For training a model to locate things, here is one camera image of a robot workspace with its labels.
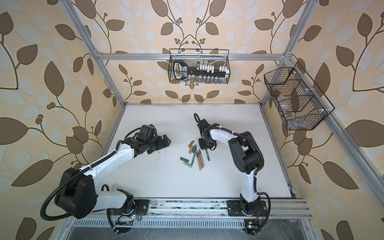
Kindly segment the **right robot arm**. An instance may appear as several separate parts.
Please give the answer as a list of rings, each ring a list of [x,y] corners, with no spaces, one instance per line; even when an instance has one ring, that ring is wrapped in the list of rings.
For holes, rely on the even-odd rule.
[[[268,194],[257,191],[257,174],[263,169],[265,160],[252,134],[250,132],[239,134],[219,124],[211,125],[205,119],[201,120],[196,113],[194,119],[200,131],[199,146],[202,150],[215,150],[217,142],[229,147],[235,166],[244,176],[240,193],[242,214],[246,216],[256,214],[258,207],[264,203],[261,195],[268,197]]]

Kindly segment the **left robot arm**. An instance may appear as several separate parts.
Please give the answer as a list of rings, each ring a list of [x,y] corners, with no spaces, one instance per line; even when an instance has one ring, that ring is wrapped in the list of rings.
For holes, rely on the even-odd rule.
[[[123,189],[97,191],[98,184],[117,168],[137,156],[162,150],[171,145],[166,136],[159,136],[153,125],[143,125],[119,140],[113,151],[94,163],[78,170],[67,169],[59,186],[44,201],[40,216],[46,221],[68,217],[82,219],[90,213],[119,210],[124,215],[134,215],[137,207],[134,196]]]

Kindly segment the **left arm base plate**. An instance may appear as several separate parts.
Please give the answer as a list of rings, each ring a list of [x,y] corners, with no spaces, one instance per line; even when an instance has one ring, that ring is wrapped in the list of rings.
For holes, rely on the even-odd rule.
[[[110,215],[112,216],[133,216],[133,215],[146,215],[149,210],[150,200],[147,199],[133,199],[125,203],[120,209],[111,209]]]

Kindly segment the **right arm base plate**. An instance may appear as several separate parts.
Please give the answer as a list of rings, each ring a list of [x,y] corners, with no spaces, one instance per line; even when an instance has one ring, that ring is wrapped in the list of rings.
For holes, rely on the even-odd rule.
[[[228,215],[230,217],[266,217],[268,213],[267,204],[262,200],[251,203],[241,200],[227,201]]]

